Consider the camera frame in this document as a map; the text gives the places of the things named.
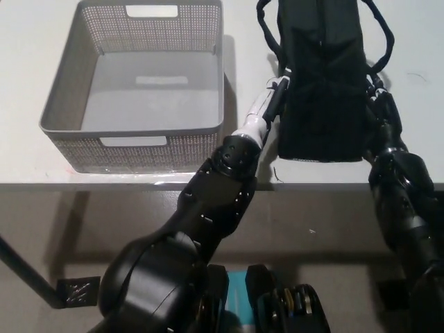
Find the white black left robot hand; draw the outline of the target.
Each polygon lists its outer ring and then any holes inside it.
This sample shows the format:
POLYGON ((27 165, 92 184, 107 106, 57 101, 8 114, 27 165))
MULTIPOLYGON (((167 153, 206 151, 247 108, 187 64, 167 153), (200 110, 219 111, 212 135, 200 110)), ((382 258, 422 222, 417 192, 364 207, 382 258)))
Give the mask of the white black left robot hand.
POLYGON ((269 126, 278 115, 278 109, 291 81, 292 71, 289 68, 279 77, 272 77, 266 82, 265 90, 256 98, 249 109, 247 120, 263 119, 269 126))

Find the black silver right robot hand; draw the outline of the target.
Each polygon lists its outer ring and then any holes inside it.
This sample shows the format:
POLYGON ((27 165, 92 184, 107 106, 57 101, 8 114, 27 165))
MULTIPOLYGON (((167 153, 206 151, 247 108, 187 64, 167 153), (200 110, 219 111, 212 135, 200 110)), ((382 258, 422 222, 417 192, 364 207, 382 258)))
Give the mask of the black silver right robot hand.
POLYGON ((387 151, 407 151, 402 141, 402 122, 393 95, 378 74, 367 77, 366 150, 374 157, 387 151))

